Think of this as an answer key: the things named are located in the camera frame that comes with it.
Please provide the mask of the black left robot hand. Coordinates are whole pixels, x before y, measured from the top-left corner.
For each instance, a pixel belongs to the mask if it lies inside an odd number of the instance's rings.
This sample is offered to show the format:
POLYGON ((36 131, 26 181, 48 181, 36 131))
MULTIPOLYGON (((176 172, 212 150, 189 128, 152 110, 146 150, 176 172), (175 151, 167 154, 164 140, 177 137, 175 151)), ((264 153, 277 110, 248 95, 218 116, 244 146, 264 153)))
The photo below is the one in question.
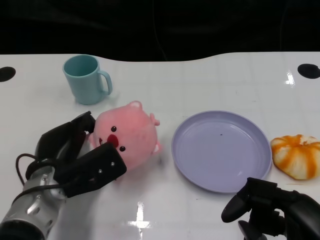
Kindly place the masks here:
POLYGON ((35 150, 35 169, 53 168, 53 179, 68 198, 101 189, 122 176, 127 167, 111 143, 94 147, 85 154, 96 120, 87 111, 44 133, 35 150))

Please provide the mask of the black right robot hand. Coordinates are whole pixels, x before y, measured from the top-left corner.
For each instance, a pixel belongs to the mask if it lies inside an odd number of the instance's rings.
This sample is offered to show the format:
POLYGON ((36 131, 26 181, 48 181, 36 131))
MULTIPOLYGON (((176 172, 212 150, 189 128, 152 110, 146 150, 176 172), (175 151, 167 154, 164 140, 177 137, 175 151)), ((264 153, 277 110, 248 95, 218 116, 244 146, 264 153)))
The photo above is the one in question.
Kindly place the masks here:
POLYGON ((319 203, 306 194, 251 177, 225 206, 221 219, 238 221, 246 240, 265 240, 268 235, 283 235, 288 240, 320 238, 319 203), (239 220, 247 212, 249 220, 239 220))

